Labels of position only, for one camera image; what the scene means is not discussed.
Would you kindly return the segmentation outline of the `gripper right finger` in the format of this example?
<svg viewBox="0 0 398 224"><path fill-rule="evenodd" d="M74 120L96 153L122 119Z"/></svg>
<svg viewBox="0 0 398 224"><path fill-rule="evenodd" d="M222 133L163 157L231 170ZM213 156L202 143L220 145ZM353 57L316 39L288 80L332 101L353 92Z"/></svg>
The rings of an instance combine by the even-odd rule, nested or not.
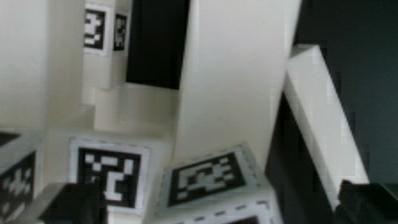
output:
<svg viewBox="0 0 398 224"><path fill-rule="evenodd" d="M341 182L332 224L398 224L398 183Z"/></svg>

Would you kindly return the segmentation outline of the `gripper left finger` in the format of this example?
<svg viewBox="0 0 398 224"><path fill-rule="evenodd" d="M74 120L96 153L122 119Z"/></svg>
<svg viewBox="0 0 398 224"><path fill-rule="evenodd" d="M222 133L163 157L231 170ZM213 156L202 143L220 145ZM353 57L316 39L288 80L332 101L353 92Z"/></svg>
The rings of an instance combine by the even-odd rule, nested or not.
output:
<svg viewBox="0 0 398 224"><path fill-rule="evenodd" d="M50 184L10 224L106 224L99 185Z"/></svg>

